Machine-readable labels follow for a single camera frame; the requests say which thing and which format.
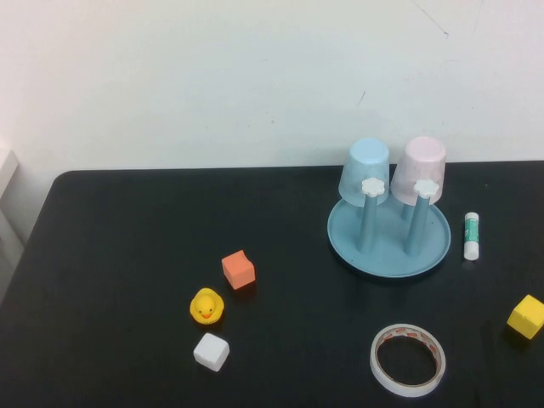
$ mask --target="rubber duck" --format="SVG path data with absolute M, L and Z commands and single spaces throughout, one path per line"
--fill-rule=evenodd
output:
M 223 315 L 223 299 L 208 287 L 198 291 L 190 303 L 189 313 L 201 325 L 211 325 Z

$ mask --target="white wall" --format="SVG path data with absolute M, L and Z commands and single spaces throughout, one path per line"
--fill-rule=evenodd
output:
M 69 169 L 340 163 L 365 136 L 544 158 L 544 2 L 414 1 L 0 0 L 4 211 L 26 238 Z

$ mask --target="orange cube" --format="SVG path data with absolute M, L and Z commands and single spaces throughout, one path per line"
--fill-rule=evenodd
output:
M 243 251 L 238 251 L 221 260 L 223 273 L 233 289 L 239 289 L 255 281 L 255 268 Z

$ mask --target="light blue cup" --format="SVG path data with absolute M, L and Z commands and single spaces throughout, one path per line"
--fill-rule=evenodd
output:
M 343 167 L 338 191 L 349 204 L 365 205 L 362 182 L 375 177 L 385 183 L 385 193 L 378 197 L 382 204 L 389 194 L 389 149 L 378 139 L 361 139 L 351 145 L 348 160 Z

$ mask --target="double-sided tape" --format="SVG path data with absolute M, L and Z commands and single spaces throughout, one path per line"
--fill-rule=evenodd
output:
M 436 362 L 436 372 L 433 378 L 423 384 L 408 385 L 402 382 L 396 382 L 391 378 L 387 372 L 385 372 L 380 365 L 380 361 L 377 358 L 377 350 L 380 346 L 387 342 L 390 338 L 404 336 L 411 337 L 419 340 L 431 351 Z M 382 384 L 387 390 L 402 397 L 421 397 L 427 395 L 433 391 L 440 383 L 442 376 L 445 373 L 445 355 L 442 346 L 436 338 L 428 331 L 423 330 L 421 327 L 414 325 L 398 324 L 387 326 L 382 329 L 372 342 L 371 347 L 371 370 L 374 377 Z

